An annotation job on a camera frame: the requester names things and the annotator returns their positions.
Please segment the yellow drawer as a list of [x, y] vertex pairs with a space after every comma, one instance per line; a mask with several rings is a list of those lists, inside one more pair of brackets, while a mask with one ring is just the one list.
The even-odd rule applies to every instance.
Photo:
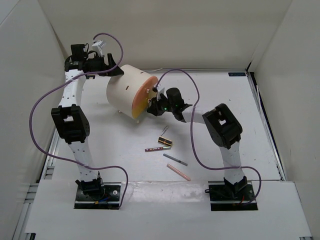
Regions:
[[133, 119], [137, 119], [148, 107], [148, 100], [151, 99], [151, 95], [146, 92], [138, 92], [132, 102], [131, 114]]

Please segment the pink top drawer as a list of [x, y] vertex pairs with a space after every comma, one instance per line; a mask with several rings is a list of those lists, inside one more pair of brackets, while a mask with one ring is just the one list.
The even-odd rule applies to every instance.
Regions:
[[158, 83], [158, 78], [155, 76], [151, 76], [146, 79], [142, 85], [138, 88], [135, 97], [133, 99], [133, 105], [139, 105], [141, 103], [146, 103], [150, 98], [149, 94], [152, 92], [152, 89], [155, 84]]

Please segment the cream cylindrical drawer organizer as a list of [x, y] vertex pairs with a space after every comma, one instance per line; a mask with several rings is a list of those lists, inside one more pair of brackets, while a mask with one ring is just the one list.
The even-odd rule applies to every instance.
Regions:
[[[133, 119], [132, 103], [136, 92], [146, 79], [154, 75], [129, 64], [123, 65], [121, 69], [124, 75], [110, 78], [106, 88], [106, 97], [111, 106]], [[156, 96], [153, 89], [150, 96], [151, 99]]]

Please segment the black gold lipstick box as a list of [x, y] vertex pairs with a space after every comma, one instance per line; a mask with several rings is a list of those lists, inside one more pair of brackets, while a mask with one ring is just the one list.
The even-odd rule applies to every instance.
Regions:
[[158, 143], [163, 144], [168, 147], [171, 147], [173, 145], [173, 142], [171, 140], [164, 138], [162, 136], [160, 136], [157, 141], [158, 141]]

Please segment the red lip gloss tube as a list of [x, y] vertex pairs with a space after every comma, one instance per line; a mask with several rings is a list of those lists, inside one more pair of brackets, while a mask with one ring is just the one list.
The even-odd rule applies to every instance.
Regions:
[[144, 151], [146, 153], [149, 153], [149, 152], [158, 152], [158, 151], [170, 150], [171, 148], [172, 148], [171, 146], [159, 146], [159, 147], [146, 148]]

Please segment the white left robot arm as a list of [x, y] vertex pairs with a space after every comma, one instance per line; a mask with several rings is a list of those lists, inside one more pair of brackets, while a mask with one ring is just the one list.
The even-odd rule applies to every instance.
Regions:
[[80, 192], [86, 198], [101, 203], [109, 196], [106, 193], [100, 172], [94, 169], [89, 149], [90, 124], [80, 107], [86, 74], [97, 72], [102, 77], [122, 76], [124, 71], [116, 66], [112, 54], [104, 56], [90, 51], [88, 44], [72, 44], [71, 55], [64, 62], [65, 81], [62, 99], [58, 107], [51, 109], [51, 117], [61, 139], [73, 152], [78, 163], [79, 179], [76, 181]]

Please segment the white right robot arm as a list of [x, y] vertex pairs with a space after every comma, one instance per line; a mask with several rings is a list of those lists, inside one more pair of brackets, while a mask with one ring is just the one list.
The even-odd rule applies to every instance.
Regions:
[[213, 142], [219, 147], [224, 170], [224, 193], [230, 200], [238, 199], [248, 181], [242, 170], [240, 140], [243, 128], [229, 107], [221, 103], [214, 109], [203, 112], [185, 103], [178, 88], [169, 88], [166, 93], [152, 88], [155, 93], [149, 102], [147, 112], [158, 117], [165, 112], [172, 113], [182, 123], [204, 124]]

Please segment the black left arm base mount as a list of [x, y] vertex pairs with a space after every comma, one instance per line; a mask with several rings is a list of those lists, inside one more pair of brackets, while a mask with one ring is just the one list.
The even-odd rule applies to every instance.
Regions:
[[102, 193], [89, 196], [78, 186], [74, 209], [80, 210], [118, 210], [120, 205], [122, 184], [120, 182], [105, 182]]

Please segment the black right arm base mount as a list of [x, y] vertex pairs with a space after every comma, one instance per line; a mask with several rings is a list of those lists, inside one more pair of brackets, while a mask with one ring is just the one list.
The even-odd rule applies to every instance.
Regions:
[[222, 183], [209, 184], [204, 192], [209, 195], [210, 209], [213, 212], [258, 210], [252, 184], [248, 184], [236, 194], [233, 194]]

